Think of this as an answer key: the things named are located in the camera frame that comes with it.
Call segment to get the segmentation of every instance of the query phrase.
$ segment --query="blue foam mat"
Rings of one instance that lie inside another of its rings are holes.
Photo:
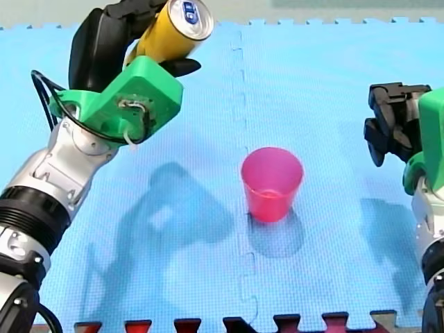
[[[366,329],[378,310],[420,325],[425,288],[403,166],[388,157],[376,169],[362,130],[370,84],[442,85],[444,28],[366,21],[216,27],[194,54],[202,70],[181,80],[180,115],[99,172],[53,255],[42,301],[67,331],[151,319],[150,332],[172,332],[174,319],[198,317],[213,333],[242,316],[273,332],[276,314],[319,331],[321,315],[338,311]],[[29,72],[66,83],[75,29],[0,32],[1,186],[49,134]],[[306,171],[293,214],[273,229],[248,220],[239,179],[260,146],[293,151]]]

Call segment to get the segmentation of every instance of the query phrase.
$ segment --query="can lid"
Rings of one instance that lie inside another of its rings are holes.
[[[168,14],[175,28],[191,40],[205,40],[213,32],[213,16],[200,0],[170,0]]]

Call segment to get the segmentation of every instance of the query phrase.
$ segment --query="yellow can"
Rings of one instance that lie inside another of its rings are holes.
[[[213,31],[214,20],[200,0],[169,0],[146,29],[126,64],[137,56],[156,62],[185,58]]]

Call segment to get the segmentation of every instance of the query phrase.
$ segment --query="plastic cup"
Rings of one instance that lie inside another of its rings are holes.
[[[281,148],[253,151],[242,164],[248,209],[261,222],[276,222],[290,210],[304,176],[296,156]]]

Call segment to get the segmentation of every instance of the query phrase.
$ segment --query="green robot part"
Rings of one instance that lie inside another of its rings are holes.
[[[420,176],[433,191],[444,186],[444,88],[422,95],[418,109],[422,151],[408,161],[402,180],[410,195]]]
[[[127,66],[102,93],[64,90],[58,94],[88,128],[115,139],[127,137],[132,142],[140,140],[144,133],[154,134],[172,120],[180,111],[182,95],[182,84],[144,55]],[[50,111],[56,117],[63,116],[54,98]]]

